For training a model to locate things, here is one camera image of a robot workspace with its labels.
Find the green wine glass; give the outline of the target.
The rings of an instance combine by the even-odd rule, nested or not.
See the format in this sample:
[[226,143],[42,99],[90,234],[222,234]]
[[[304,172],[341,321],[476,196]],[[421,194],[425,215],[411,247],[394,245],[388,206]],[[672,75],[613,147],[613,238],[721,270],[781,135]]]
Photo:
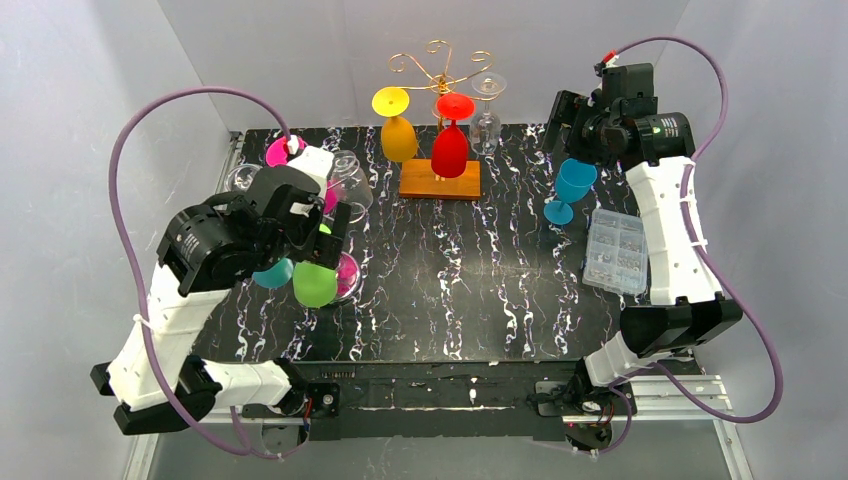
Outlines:
[[295,264],[292,273],[295,299],[307,308],[322,308],[334,301],[338,290],[335,268],[307,261]]

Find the blue wine glass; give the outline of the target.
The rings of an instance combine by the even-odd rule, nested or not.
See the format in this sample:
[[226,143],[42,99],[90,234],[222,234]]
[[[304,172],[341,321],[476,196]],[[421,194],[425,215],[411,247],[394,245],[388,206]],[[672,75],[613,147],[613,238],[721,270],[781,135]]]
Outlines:
[[557,226],[570,223],[574,218],[572,205],[587,195],[597,176],[596,166],[573,158],[566,159],[555,180],[555,199],[544,207],[547,221]]

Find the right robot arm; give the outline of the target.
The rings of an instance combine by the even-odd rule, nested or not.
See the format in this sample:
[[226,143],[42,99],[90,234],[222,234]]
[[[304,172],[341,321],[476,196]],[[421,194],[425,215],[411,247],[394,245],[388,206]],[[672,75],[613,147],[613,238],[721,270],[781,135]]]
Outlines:
[[551,400],[580,409],[614,403],[616,382],[685,347],[701,345],[742,317],[697,253],[704,246],[693,191],[683,174],[695,144],[687,117],[661,113],[649,63],[600,62],[601,82],[590,95],[558,92],[543,148],[552,151],[565,129],[566,160],[557,178],[584,186],[588,173],[620,166],[639,209],[650,268],[650,302],[623,309],[620,330],[581,359]]

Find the clear ribbed wine glass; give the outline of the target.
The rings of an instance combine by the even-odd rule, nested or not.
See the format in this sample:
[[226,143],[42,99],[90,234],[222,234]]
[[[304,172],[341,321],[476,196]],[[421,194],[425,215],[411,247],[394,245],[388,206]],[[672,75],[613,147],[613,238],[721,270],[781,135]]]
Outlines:
[[355,153],[339,150],[334,153],[333,170],[328,189],[339,203],[350,206],[350,222],[362,220],[373,203],[368,179]]

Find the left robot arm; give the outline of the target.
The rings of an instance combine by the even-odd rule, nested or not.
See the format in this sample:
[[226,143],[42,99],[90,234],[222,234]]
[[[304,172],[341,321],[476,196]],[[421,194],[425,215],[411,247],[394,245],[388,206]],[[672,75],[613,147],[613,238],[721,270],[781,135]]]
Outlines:
[[301,305],[335,300],[350,209],[339,205],[334,224],[324,225],[330,173],[330,166],[300,161],[264,168],[248,190],[212,196],[171,220],[129,338],[113,361],[91,372],[100,394],[118,400],[122,433],[181,431],[217,408],[311,411],[309,384],[289,361],[218,363],[192,347],[236,284],[283,260],[294,265]]

